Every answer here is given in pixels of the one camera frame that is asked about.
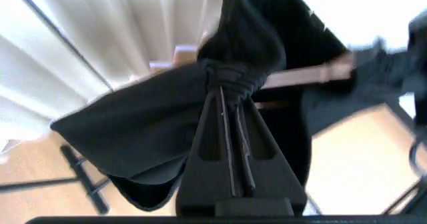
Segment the black fabric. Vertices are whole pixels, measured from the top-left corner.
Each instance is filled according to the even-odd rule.
[[[51,128],[108,175],[131,203],[151,211],[179,185],[212,87],[224,87],[231,110],[253,94],[285,99],[288,107],[261,114],[304,186],[310,135],[383,102],[389,89],[401,92],[405,76],[420,68],[421,56],[414,57],[419,51],[395,56],[365,51],[359,53],[354,78],[344,83],[257,92],[272,71],[319,65],[345,51],[301,0],[224,0],[218,31],[195,63],[110,93]],[[373,87],[384,95],[370,93]]]

